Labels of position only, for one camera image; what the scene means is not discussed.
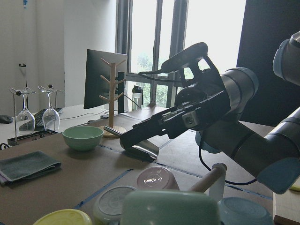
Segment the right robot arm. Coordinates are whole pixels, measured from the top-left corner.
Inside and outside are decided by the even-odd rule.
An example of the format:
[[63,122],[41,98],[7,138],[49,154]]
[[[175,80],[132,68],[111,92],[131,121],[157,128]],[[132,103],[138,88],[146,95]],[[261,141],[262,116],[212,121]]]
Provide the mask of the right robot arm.
[[124,149],[154,136],[173,139],[197,131],[201,150],[223,152],[256,180],[283,194],[300,176],[300,112],[285,113],[270,97],[247,107],[259,80],[248,68],[220,74],[197,43],[165,61],[161,73],[180,73],[183,89],[175,105],[154,114],[120,137]]

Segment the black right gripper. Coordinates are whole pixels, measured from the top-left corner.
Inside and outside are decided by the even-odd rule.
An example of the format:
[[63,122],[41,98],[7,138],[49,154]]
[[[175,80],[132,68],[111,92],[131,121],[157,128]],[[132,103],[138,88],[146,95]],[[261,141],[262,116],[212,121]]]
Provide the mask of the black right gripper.
[[180,69],[183,89],[175,98],[175,106],[156,113],[149,119],[133,125],[121,135],[125,147],[156,135],[176,138],[188,129],[204,130],[230,111],[229,94],[226,91],[218,69],[208,56],[202,57],[209,68],[201,70],[199,59],[192,60],[188,68],[193,78],[187,80]]

